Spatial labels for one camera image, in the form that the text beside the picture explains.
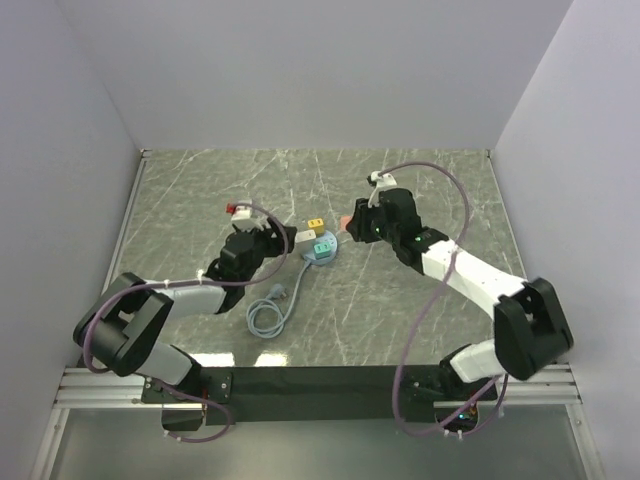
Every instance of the white block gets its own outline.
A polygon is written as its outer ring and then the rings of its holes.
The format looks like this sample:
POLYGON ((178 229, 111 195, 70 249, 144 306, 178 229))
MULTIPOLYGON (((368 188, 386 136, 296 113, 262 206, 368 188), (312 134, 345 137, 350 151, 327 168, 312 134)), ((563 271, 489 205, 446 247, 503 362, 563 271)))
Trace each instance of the white block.
POLYGON ((305 230, 303 232, 296 233, 295 238, 295 251, 300 255, 311 251, 313 245, 316 243, 316 232, 313 230, 305 230))
POLYGON ((254 228, 263 229, 260 221, 254 216, 253 209, 244 206, 236 208, 235 213, 231 216, 231 223, 243 232, 251 231, 254 228))

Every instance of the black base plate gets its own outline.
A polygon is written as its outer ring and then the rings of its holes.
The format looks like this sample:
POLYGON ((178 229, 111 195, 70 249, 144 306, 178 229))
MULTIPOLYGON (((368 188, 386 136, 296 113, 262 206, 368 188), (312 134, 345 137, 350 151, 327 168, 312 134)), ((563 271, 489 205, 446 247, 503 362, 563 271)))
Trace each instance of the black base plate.
MULTIPOLYGON (((394 366, 211 367, 202 369, 202 383, 208 398, 227 404, 237 422, 392 418, 395 369, 394 366)), ((437 365, 405 368, 399 400, 407 421, 434 422, 434 401, 467 400, 488 380, 447 387, 445 391, 442 374, 437 365)), ((495 387, 482 397, 495 399, 495 387)), ((177 401, 153 384, 142 395, 143 403, 177 401)), ((221 412, 207 409, 207 425, 224 423, 221 412)))

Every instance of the yellow plug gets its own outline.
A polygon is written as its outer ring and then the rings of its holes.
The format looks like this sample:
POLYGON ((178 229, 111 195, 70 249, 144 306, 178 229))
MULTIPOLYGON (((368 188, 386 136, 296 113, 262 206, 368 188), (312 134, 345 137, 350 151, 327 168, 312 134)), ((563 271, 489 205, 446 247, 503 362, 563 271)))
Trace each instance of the yellow plug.
POLYGON ((324 222, 321 218, 314 218, 313 220, 309 220, 307 225, 311 230, 316 232, 316 237, 324 234, 324 222))

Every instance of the electrical cord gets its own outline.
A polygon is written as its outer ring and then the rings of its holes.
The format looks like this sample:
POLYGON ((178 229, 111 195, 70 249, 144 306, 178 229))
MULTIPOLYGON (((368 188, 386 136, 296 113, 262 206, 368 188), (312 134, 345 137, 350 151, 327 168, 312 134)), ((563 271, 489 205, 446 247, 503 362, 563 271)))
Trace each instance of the electrical cord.
MULTIPOLYGON (((453 182, 455 187, 460 192, 460 195, 462 196, 462 202, 464 203, 464 223, 462 225, 462 229, 460 230, 460 234, 458 235, 458 238, 455 240, 455 243, 456 243, 456 246, 461 245, 467 237, 467 231, 469 230, 469 223, 471 222, 471 204, 469 202, 469 197, 467 196, 464 186, 462 185, 462 183, 460 183, 460 181, 456 177, 453 176, 451 172, 449 172, 449 170, 432 162, 417 161, 417 162, 405 162, 405 163, 401 163, 400 165, 396 165, 394 167, 386 168, 382 170, 379 173, 379 175, 382 176, 387 173, 391 173, 396 170, 406 168, 406 167, 412 167, 412 166, 429 167, 439 171, 440 173, 448 177, 449 180, 453 182)), ((427 316, 427 314, 435 304, 436 300, 438 300, 438 298, 440 298, 440 296, 442 296, 442 294, 444 293, 447 287, 447 284, 449 282, 449 279, 451 278, 451 275, 453 275, 453 272, 455 271, 457 257, 458 257, 458 249, 456 248, 451 253, 451 261, 449 262, 449 266, 447 267, 447 270, 444 274, 444 277, 442 278, 442 281, 440 282, 438 287, 434 290, 433 294, 431 295, 431 297, 429 298, 425 306, 418 313, 418 316, 416 317, 413 325, 409 329, 409 336, 407 339, 407 343, 402 349, 402 354, 400 355, 400 362, 396 367, 395 375, 393 377, 393 387, 391 389, 391 408, 393 410, 393 417, 395 418, 395 421, 398 427, 404 433, 412 437, 424 437, 433 432, 441 431, 443 427, 451 423, 451 421, 453 421, 453 419, 455 419, 458 415, 460 415, 460 413, 464 412, 469 407, 474 405, 480 399, 480 397, 482 397, 482 395, 484 395, 485 392, 491 389, 491 387, 493 387, 498 381, 498 377, 494 377, 491 380, 489 380, 480 390, 478 390, 474 395, 472 395, 471 398, 469 398, 469 400, 467 400, 464 403, 464 405, 462 405, 455 412, 453 412, 451 415, 445 418, 442 422, 436 423, 431 427, 421 429, 421 430, 412 430, 407 426, 406 421, 401 416, 400 402, 398 397, 399 397, 399 391, 400 391, 400 383, 402 381, 402 373, 404 371, 404 366, 407 363, 407 357, 409 356, 411 345, 416 335, 418 334, 418 327, 420 327, 420 324, 425 319, 425 317, 427 316)), ((489 415, 487 420, 485 420, 485 422, 481 425, 482 428, 484 428, 487 425, 487 423, 490 422, 495 417, 495 413, 500 410, 502 406, 502 402, 504 400, 504 394, 506 393, 506 389, 507 389, 507 376, 505 375, 505 381, 502 384, 502 392, 501 392, 500 398, 498 399, 498 402, 496 403, 496 406, 494 407, 494 410, 492 411, 492 413, 489 415)), ((475 430, 476 429, 471 430, 470 432, 467 432, 467 435, 473 433, 475 430)))
POLYGON ((304 266, 302 267, 302 270, 300 270, 298 278, 296 279, 296 286, 293 289, 291 303, 289 304, 289 308, 287 309, 286 314, 283 315, 280 307, 278 307, 278 305, 276 305, 276 303, 273 301, 273 299, 275 298, 284 298, 286 296, 284 287, 279 283, 276 283, 273 287, 271 287, 269 295, 267 295, 265 298, 259 298, 258 300, 251 303, 251 305, 249 305, 249 307, 247 308, 246 318, 247 327, 249 327, 249 331, 252 334, 254 334, 258 338, 270 339, 275 338, 282 333, 282 331, 284 330, 285 322, 289 319, 291 312, 293 312, 293 307, 298 296, 298 289, 300 288, 300 283, 302 282, 302 276, 310 266, 310 261, 307 260, 304 262, 304 266), (258 328, 256 326, 256 317, 258 316, 258 313, 260 313, 260 310, 274 311, 278 316, 278 321, 276 322, 276 324, 270 327, 258 328))
MULTIPOLYGON (((93 318, 91 319, 91 321, 89 322, 89 325, 87 327, 87 333, 84 336, 84 341, 83 341, 83 344, 82 344, 82 359, 84 361, 85 366, 89 369, 89 371, 91 371, 93 373, 107 373, 109 371, 109 368, 98 368, 95 365, 93 365, 93 355, 91 354, 91 339, 93 338, 93 333, 95 332, 95 329, 96 329, 98 323, 102 320, 102 318, 104 317, 105 313, 107 311, 109 311, 109 309, 111 307, 113 307, 118 302, 118 300, 120 300, 125 295, 128 295, 130 293, 134 293, 134 292, 143 291, 143 290, 155 290, 155 289, 167 289, 167 288, 184 288, 184 287, 193 287, 193 286, 196 286, 196 285, 210 285, 210 286, 214 286, 214 287, 245 287, 245 286, 248 286, 248 285, 255 285, 256 283, 260 283, 260 282, 263 282, 265 280, 268 280, 269 278, 273 277, 276 274, 276 272, 278 272, 278 270, 280 270, 280 268, 284 264, 285 260, 287 259, 287 256, 288 256, 287 252, 289 250, 289 240, 287 238, 287 232, 285 231, 282 223, 280 223, 280 220, 278 220, 275 217, 275 215, 273 215, 271 212, 269 212, 268 210, 265 210, 264 208, 262 208, 259 205, 254 205, 254 204, 251 204, 251 203, 234 203, 234 204, 231 204, 231 206, 232 207, 250 207, 250 208, 253 208, 254 210, 257 210, 258 212, 260 212, 260 213, 266 215, 267 217, 269 217, 273 221, 275 226, 278 228, 280 234, 282 235, 283 242, 284 242, 284 254, 280 257, 280 259, 276 263, 275 268, 272 271, 270 271, 268 274, 266 274, 265 276, 263 276, 261 278, 256 278, 254 280, 249 280, 249 281, 246 281, 246 282, 228 282, 228 281, 211 280, 211 279, 177 280, 177 281, 174 281, 174 282, 169 282, 167 280, 165 282, 145 283, 145 284, 142 284, 142 285, 134 285, 133 287, 125 288, 124 290, 119 291, 113 297, 111 297, 109 300, 104 302, 104 304, 98 309, 96 314, 93 316, 93 318)), ((216 433, 216 434, 214 434, 214 435, 212 435, 210 437, 205 437, 205 438, 182 438, 182 437, 178 437, 175 434, 170 434, 173 438, 179 439, 180 441, 183 441, 183 442, 186 442, 186 443, 204 443, 204 442, 208 442, 208 441, 220 438, 231 427, 231 425, 233 423, 233 418, 231 416, 231 412, 229 412, 229 410, 227 410, 225 407, 223 407, 219 403, 216 403, 216 402, 214 402, 212 400, 209 400, 209 399, 206 399, 206 398, 198 398, 198 397, 194 397, 192 395, 188 395, 186 393, 179 392, 178 390, 173 388, 171 385, 168 385, 168 384, 164 383, 162 380, 160 380, 158 378, 154 378, 153 380, 155 380, 160 385, 162 385, 163 388, 165 388, 172 396, 174 396, 176 398, 181 398, 181 399, 189 400, 189 401, 192 401, 192 402, 198 402, 198 403, 202 403, 203 405, 206 405, 208 407, 216 408, 216 409, 220 410, 222 413, 224 413, 225 416, 226 416, 227 422, 226 422, 225 426, 218 433, 216 433)))

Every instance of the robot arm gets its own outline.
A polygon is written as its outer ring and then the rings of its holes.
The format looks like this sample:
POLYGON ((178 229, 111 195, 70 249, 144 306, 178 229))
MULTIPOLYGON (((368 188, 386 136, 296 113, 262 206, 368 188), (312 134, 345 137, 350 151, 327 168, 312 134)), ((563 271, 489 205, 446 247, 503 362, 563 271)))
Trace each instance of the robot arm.
POLYGON ((457 248, 448 284, 493 320, 494 338, 464 346, 441 367, 464 383, 509 373, 527 380, 573 346, 573 337, 552 285, 502 272, 459 248, 442 232, 423 227, 413 195, 389 174, 373 172, 374 191, 356 200, 346 229, 356 242, 384 240, 398 259, 421 275, 442 280, 457 248))
MULTIPOLYGON (((262 225, 251 209, 237 207, 231 217, 229 235, 220 257, 206 272, 212 280, 251 280, 265 258, 284 253, 284 239, 275 225, 262 225)), ((293 250, 295 227, 284 227, 289 252, 293 250)), ((133 273, 120 275, 76 326, 73 339, 82 346, 87 327, 97 310, 116 293, 145 283, 133 273)), ((158 341, 167 321, 188 315, 219 314, 233 308, 244 296, 244 287, 197 285, 181 289, 153 289, 123 296, 98 323, 91 340, 93 355, 119 376, 133 373, 162 380, 178 390, 201 395, 200 365, 178 348, 158 341)))

